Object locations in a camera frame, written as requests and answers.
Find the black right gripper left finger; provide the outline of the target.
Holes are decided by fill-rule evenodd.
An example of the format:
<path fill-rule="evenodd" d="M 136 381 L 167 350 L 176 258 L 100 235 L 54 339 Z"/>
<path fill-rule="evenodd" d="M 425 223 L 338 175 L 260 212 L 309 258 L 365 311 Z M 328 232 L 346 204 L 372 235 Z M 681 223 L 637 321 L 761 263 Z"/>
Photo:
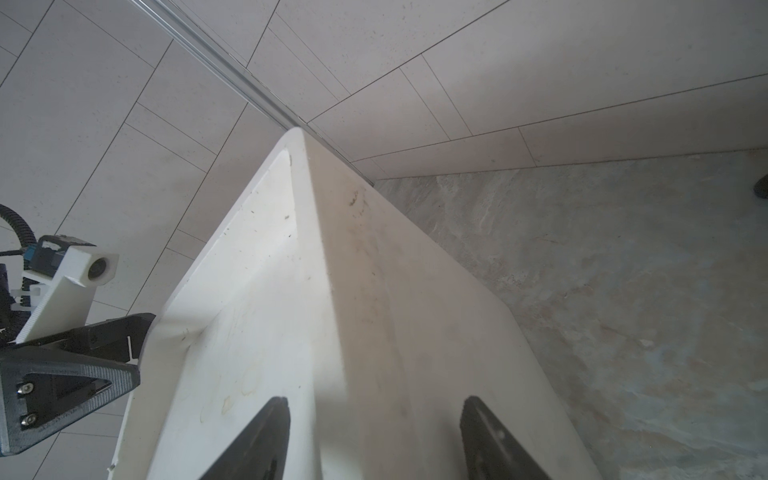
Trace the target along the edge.
<path fill-rule="evenodd" d="M 290 423 L 288 399 L 270 398 L 201 479 L 282 479 Z"/>

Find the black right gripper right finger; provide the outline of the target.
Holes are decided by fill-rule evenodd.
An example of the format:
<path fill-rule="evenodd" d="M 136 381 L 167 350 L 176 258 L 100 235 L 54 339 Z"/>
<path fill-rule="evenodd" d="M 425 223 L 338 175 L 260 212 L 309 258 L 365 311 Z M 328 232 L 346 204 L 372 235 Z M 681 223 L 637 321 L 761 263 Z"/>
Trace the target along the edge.
<path fill-rule="evenodd" d="M 478 396 L 464 401 L 459 426 L 469 479 L 551 479 Z"/>

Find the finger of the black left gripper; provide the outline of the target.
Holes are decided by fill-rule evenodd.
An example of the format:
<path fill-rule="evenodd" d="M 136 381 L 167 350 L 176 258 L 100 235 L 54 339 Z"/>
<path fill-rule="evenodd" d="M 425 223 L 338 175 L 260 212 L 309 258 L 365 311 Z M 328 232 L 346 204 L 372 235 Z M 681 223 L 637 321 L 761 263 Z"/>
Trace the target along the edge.
<path fill-rule="evenodd" d="M 1 455 L 18 455 L 140 384 L 136 365 L 42 347 L 1 353 Z"/>
<path fill-rule="evenodd" d="M 88 357 L 129 363 L 138 360 L 156 318 L 137 313 L 108 319 L 23 343 L 23 346 L 59 349 Z"/>

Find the white three-drawer cabinet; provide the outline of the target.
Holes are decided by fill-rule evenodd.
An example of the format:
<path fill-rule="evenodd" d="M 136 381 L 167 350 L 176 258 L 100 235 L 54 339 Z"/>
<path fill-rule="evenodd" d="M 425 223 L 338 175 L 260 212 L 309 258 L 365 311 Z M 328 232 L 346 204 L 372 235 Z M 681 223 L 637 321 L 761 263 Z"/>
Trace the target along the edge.
<path fill-rule="evenodd" d="M 464 479 L 480 398 L 552 479 L 599 471 L 508 306 L 299 128 L 157 315 L 108 475 L 197 479 L 287 401 L 287 479 Z"/>

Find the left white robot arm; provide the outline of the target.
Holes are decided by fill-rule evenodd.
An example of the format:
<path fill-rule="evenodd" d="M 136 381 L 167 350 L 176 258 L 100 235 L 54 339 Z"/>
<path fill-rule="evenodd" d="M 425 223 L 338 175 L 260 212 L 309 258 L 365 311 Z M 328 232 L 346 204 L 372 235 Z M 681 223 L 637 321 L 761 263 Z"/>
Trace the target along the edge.
<path fill-rule="evenodd" d="M 89 322 L 118 255 L 72 236 L 36 236 L 7 206 L 1 218 L 19 243 L 1 254 L 1 454 L 10 457 L 136 389 L 155 317 Z"/>

